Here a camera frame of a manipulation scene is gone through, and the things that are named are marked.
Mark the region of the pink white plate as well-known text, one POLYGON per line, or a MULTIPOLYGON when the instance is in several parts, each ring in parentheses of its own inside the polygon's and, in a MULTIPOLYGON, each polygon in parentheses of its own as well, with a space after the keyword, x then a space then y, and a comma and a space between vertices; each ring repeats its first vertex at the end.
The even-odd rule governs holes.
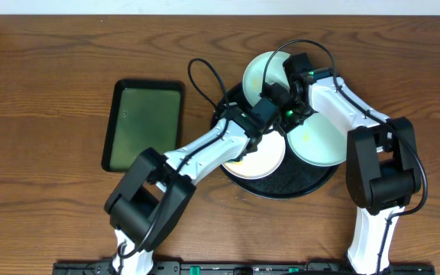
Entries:
POLYGON ((265 134, 257 151, 248 153, 239 161, 222 164, 230 174, 244 180, 258 180, 273 173, 281 165, 286 152, 284 138, 277 132, 265 134))

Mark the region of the green plate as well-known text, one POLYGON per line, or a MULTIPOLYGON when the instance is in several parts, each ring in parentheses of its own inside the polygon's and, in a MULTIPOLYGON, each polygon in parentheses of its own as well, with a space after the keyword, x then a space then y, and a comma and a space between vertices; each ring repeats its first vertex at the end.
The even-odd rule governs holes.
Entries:
POLYGON ((346 161, 346 138, 319 113, 290 131, 286 139, 293 153, 309 164, 331 167, 346 161))
MULTIPOLYGON (((260 100, 260 93, 263 86, 263 75, 265 66, 273 51, 262 53, 255 57, 244 71, 242 87, 244 96, 251 106, 255 106, 260 100)), ((268 84, 278 83, 285 89, 290 89, 283 63, 290 57, 289 53, 278 52, 270 61, 266 82, 268 84)))

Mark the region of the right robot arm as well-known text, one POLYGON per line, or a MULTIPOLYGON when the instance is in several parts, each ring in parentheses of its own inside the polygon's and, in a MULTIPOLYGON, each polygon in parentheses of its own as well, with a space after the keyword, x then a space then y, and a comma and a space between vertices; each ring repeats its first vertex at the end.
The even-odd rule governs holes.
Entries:
POLYGON ((406 209, 413 194, 428 192, 413 125, 374 111, 334 67, 314 69, 306 53, 288 56, 283 70, 294 100, 282 123, 290 143, 299 143, 292 133, 313 115, 325 117, 347 141, 346 184, 357 206, 348 259, 356 273, 378 274, 390 264, 394 223, 413 213, 406 209))

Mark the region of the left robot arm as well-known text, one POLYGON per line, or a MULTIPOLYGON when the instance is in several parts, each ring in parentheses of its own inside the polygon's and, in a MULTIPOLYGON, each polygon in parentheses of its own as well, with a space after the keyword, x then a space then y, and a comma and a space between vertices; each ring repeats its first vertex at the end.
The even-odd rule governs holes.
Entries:
POLYGON ((141 152, 104 205, 118 241, 111 273, 149 273, 154 250, 176 227, 197 183, 245 155, 272 124, 263 111, 231 106, 214 128, 185 147, 141 152))

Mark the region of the round black tray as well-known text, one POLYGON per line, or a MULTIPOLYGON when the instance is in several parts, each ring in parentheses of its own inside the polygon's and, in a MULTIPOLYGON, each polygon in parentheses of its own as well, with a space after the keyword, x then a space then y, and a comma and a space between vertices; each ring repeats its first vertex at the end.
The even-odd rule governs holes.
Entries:
POLYGON ((254 195, 269 199, 293 199, 306 196, 330 180, 338 166, 317 167, 299 159, 285 137, 286 152, 281 165, 269 176, 258 180, 244 180, 233 176, 225 168, 221 171, 237 186, 254 195))

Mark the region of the black rectangular tray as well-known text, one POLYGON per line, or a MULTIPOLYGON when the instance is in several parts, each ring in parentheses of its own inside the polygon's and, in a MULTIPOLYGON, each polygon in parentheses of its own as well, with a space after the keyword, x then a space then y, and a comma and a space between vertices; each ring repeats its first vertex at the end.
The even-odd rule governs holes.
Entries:
POLYGON ((101 167, 125 172, 138 154, 159 154, 181 141, 184 84, 177 80, 120 79, 113 90, 101 167))

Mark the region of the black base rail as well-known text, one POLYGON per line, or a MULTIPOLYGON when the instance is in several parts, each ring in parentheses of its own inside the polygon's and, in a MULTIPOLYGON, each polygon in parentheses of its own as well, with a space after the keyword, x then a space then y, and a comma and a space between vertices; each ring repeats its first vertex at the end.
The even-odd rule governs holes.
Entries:
MULTIPOLYGON (((53 275, 114 274, 109 260, 94 263, 55 263, 53 275)), ((306 265, 266 264, 181 264, 176 261, 156 262, 150 275, 279 275, 279 274, 353 274, 347 264, 312 261, 306 265)))

